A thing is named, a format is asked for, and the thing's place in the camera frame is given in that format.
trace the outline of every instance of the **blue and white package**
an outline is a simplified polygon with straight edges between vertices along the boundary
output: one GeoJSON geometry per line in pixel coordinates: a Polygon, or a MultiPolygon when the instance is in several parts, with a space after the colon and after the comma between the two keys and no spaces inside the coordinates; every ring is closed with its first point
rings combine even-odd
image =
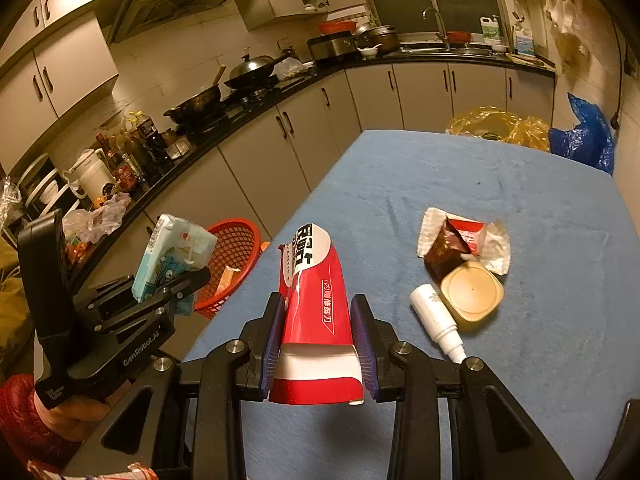
{"type": "MultiPolygon", "coordinates": [[[[156,290],[187,270],[204,268],[218,237],[203,227],[169,214],[160,215],[142,256],[131,293],[138,301],[151,298],[156,290]]],[[[178,302],[176,314],[193,312],[193,294],[178,302]]]]}

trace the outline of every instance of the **white electric kettle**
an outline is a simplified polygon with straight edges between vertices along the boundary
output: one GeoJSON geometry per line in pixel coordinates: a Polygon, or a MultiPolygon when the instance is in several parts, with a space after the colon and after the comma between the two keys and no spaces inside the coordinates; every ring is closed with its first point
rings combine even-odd
{"type": "Polygon", "coordinates": [[[99,196],[113,192],[116,179],[105,161],[102,148],[87,150],[68,171],[63,171],[63,177],[78,198],[88,196],[91,202],[95,202],[99,196]]]}

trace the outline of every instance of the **white bottle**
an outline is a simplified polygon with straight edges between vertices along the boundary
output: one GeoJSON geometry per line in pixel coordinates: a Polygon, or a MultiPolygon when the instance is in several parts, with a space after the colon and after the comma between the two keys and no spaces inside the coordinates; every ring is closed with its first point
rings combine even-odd
{"type": "Polygon", "coordinates": [[[435,289],[429,284],[421,285],[409,295],[409,299],[429,336],[449,359],[455,363],[466,359],[458,326],[435,289]]]}

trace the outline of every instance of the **blue plastic bag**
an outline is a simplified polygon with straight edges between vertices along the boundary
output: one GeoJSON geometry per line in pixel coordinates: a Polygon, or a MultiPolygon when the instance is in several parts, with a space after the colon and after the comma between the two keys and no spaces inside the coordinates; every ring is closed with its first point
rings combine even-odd
{"type": "Polygon", "coordinates": [[[598,105],[567,93],[571,110],[580,121],[573,130],[549,130],[551,153],[613,175],[613,138],[598,105]]]}

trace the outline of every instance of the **yellow plastic bag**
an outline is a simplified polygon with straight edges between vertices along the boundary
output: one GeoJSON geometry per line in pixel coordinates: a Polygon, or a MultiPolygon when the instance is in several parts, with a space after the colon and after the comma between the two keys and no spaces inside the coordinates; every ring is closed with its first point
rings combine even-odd
{"type": "Polygon", "coordinates": [[[492,106],[473,108],[454,117],[446,132],[451,135],[501,140],[549,152],[549,125],[542,119],[529,116],[521,119],[511,112],[492,106]]]}

